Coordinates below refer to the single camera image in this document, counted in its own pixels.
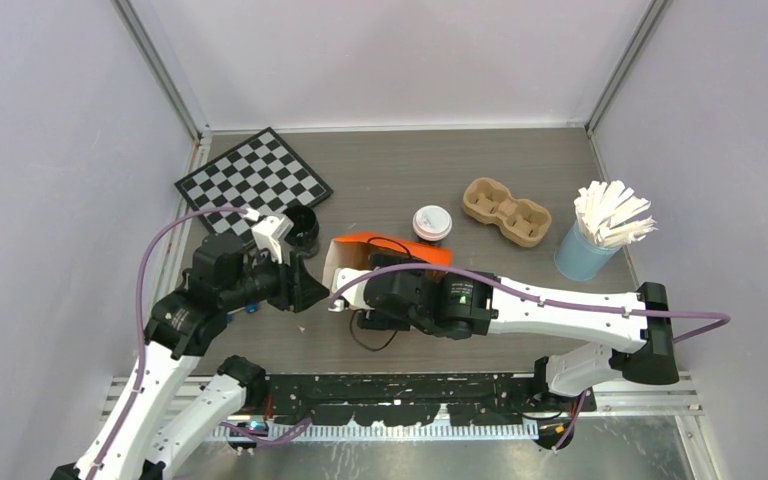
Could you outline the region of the orange paper bag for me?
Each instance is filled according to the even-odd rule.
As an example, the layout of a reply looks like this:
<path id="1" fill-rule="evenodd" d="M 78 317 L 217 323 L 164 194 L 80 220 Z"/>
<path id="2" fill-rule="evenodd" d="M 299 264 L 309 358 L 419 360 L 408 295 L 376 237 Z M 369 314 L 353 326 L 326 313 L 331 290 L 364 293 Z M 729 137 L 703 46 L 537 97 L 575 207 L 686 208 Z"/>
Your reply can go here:
<path id="1" fill-rule="evenodd" d="M 336 237 L 331 241 L 323 267 L 323 283 L 335 291 L 339 281 L 338 271 L 342 268 L 374 270 L 380 267 L 412 262 L 449 265 L 451 259 L 451 251 L 442 247 L 391 235 L 358 232 Z M 352 340 L 368 352 L 384 350 L 399 332 L 410 330 L 409 323 L 389 320 L 378 312 L 357 310 L 350 307 L 346 307 L 346 309 L 352 312 L 348 322 L 348 331 Z M 360 329 L 389 331 L 392 335 L 382 345 L 373 347 L 358 338 L 357 331 Z"/>

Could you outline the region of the dark translucent coffee cup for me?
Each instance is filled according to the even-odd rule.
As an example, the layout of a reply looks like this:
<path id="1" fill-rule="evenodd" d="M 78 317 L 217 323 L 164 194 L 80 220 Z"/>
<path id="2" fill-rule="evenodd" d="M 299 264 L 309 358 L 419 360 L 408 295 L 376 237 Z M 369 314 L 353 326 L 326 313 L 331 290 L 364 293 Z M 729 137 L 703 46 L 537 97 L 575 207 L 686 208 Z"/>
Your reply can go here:
<path id="1" fill-rule="evenodd" d="M 445 239 L 426 239 L 422 237 L 418 237 L 418 242 L 424 244 L 424 245 L 430 245 L 434 247 L 440 247 L 443 245 Z"/>

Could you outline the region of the white plastic cup lid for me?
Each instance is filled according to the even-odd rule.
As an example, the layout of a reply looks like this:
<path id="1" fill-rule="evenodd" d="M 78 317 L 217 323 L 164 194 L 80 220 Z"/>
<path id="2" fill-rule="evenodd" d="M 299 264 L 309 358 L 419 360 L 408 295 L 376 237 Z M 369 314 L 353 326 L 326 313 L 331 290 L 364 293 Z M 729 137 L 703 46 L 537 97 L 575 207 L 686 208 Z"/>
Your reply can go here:
<path id="1" fill-rule="evenodd" d="M 412 228 L 417 237 L 445 239 L 452 230 L 450 213 L 438 205 L 425 205 L 416 210 L 412 217 Z"/>

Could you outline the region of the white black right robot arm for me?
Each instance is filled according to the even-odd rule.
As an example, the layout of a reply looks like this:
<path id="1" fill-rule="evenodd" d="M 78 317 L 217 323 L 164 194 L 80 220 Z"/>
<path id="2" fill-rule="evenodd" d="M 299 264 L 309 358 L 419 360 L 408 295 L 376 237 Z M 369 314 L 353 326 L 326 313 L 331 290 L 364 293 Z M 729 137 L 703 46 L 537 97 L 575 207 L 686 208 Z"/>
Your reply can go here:
<path id="1" fill-rule="evenodd" d="M 637 315 L 648 306 L 640 293 L 546 289 L 491 273 L 411 263 L 377 275 L 342 268 L 331 290 L 342 307 L 368 311 L 391 330 L 414 328 L 452 340 L 529 333 L 583 341 L 571 352 L 536 361 L 530 392 L 544 410 L 619 377 L 643 385 L 671 385 L 679 378 L 671 323 Z"/>

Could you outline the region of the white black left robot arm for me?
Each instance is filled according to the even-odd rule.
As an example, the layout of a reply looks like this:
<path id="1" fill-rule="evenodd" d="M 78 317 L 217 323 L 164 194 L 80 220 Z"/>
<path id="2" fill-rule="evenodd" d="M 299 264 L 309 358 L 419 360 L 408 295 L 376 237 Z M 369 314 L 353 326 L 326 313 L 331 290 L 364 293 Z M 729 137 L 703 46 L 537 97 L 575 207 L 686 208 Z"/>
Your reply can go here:
<path id="1" fill-rule="evenodd" d="M 208 236 L 194 251 L 182 283 L 152 307 L 126 390 L 101 432 L 77 462 L 57 467 L 53 478 L 172 478 L 221 421 L 265 405 L 265 370 L 232 355 L 196 400 L 169 424 L 163 422 L 179 388 L 226 329 L 228 315 L 261 302 L 300 313 L 328 294 L 294 251 L 251 252 L 234 234 Z"/>

